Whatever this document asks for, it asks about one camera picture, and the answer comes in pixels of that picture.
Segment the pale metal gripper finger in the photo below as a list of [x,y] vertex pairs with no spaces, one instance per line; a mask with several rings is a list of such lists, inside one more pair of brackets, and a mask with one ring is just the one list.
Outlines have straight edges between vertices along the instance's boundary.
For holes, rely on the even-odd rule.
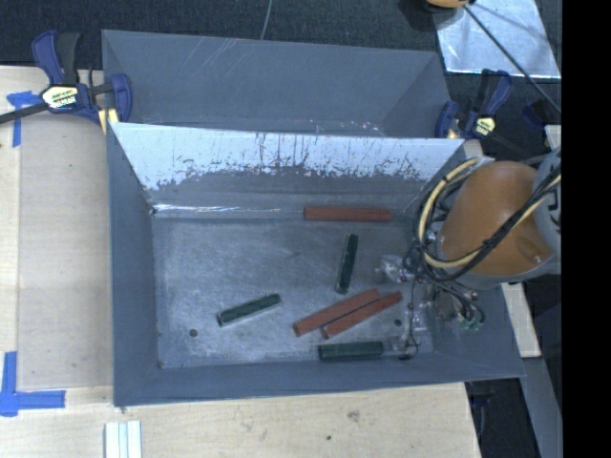
[[382,256],[374,269],[374,278],[378,283],[404,283],[407,281],[407,271],[403,259],[397,255]]
[[428,305],[425,302],[409,302],[405,317],[404,343],[407,350],[432,350],[432,333],[429,326]]

